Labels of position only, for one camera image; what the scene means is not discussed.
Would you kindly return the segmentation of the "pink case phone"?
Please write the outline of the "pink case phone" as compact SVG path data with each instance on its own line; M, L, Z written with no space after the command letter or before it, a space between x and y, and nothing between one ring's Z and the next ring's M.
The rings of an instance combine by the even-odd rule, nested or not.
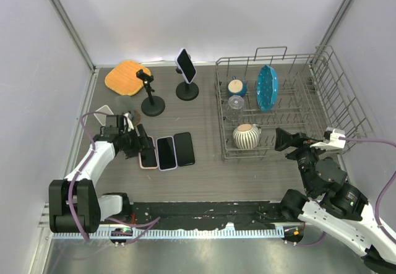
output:
M144 149L139 153L139 164L141 169L157 169L157 150L151 136L148 136L149 149Z

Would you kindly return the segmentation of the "lavender case phone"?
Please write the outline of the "lavender case phone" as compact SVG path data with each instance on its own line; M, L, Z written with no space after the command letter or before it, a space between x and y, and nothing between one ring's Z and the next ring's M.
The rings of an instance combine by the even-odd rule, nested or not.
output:
M170 171L176 169L176 152L174 139L172 136L161 137L156 140L158 169L160 171Z

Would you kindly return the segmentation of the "black round base stand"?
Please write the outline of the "black round base stand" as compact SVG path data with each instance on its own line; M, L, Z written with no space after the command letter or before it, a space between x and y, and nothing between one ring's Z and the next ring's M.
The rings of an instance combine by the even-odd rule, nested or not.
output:
M136 72L136 77L142 81L148 95L141 103L141 111L149 117L160 115L165 110L165 101L159 96L152 95L155 91L150 85L153 82L153 76L148 75L143 69L140 69Z

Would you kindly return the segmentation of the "black phone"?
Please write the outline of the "black phone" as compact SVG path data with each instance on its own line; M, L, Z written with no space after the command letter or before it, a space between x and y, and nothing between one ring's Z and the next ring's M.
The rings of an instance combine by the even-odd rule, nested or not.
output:
M177 133L173 136L178 166L190 166L196 162L190 132Z

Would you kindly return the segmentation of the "black tall pole stand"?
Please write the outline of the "black tall pole stand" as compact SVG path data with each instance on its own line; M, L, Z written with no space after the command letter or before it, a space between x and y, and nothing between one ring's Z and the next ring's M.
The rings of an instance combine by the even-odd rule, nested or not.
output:
M192 76L192 80L188 83L187 78L184 76L183 71L179 68L176 68L176 72L183 76L184 82L181 82L176 87L176 96L183 101L192 101L199 95L199 88L196 83L192 80L196 76L196 69L194 69L194 75Z

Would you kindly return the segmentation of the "white case phone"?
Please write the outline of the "white case phone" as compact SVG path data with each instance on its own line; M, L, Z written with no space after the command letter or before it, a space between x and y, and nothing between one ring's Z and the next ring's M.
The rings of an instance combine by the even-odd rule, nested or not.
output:
M177 68L181 71L185 82L191 84L197 71L185 48L179 50L178 55L175 57L175 63Z

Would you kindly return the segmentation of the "grey stand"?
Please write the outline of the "grey stand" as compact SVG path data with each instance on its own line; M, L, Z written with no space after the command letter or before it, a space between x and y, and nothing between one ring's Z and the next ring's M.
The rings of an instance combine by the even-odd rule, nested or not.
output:
M132 98L127 95L117 96L115 98L116 114L128 114L129 119L132 121L133 126L140 123L140 113L136 110L135 105L132 102Z

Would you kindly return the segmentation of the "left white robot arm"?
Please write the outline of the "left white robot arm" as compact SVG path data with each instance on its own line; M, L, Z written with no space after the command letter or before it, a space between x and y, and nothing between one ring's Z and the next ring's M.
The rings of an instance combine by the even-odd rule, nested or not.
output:
M132 208L124 192L97 196L95 186L105 168L119 153L134 158L150 150L143 125L133 125L132 114L106 115L105 125L88 137L90 147L80 163L63 179L49 185L49 227L54 233L80 233L88 239L100 223L112 217L124 224Z

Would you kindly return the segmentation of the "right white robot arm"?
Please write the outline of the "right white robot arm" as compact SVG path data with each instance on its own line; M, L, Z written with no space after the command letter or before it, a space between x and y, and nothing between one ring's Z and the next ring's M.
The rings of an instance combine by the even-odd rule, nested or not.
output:
M280 216L319 228L348 246L375 273L395 273L395 231L379 215L381 200L395 176L371 204L331 157L319 157L327 150L345 147L351 139L344 131L328 127L322 140L279 127L275 131L275 150L294 149L286 158L297 163L304 187L303 193L287 190L279 205Z

